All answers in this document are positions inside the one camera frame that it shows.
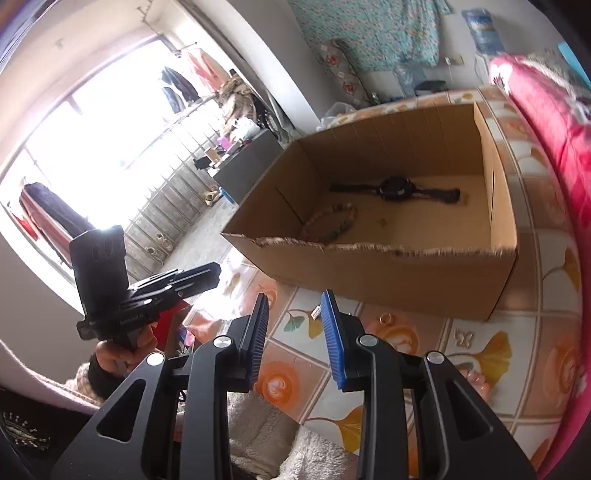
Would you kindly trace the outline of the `operator left hand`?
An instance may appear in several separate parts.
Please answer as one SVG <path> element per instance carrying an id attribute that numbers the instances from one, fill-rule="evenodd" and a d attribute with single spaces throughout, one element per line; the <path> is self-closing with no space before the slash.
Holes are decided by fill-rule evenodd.
<path id="1" fill-rule="evenodd" d="M 100 341 L 95 347 L 95 357 L 102 370 L 122 377 L 131 372 L 143 359 L 156 350 L 157 339 L 152 326 L 145 326 L 137 337 L 134 351 L 125 349 L 111 340 Z"/>

